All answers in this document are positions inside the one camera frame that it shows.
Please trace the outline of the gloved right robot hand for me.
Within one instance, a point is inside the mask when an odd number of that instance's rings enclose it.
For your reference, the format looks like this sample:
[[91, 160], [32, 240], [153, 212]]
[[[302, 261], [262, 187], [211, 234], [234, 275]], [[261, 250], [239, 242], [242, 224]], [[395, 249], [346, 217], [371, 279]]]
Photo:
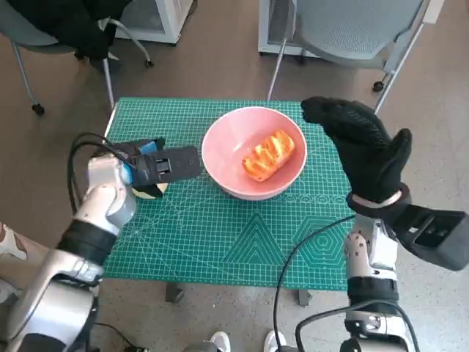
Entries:
[[374, 111], [356, 100], [311, 97], [300, 106], [304, 120], [320, 125], [334, 143], [354, 195], [378, 204], [399, 190], [412, 150], [409, 129], [390, 137]]

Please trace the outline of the bare left robot hand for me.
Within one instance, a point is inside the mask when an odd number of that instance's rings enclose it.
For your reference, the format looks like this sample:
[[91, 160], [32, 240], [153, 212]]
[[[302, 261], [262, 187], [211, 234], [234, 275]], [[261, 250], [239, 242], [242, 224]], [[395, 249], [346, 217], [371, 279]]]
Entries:
[[135, 141], [113, 143], [112, 148], [123, 154], [126, 158], [132, 158], [137, 155], [147, 153], [156, 153], [162, 150], [166, 144], [163, 137], [156, 139], [139, 139]]

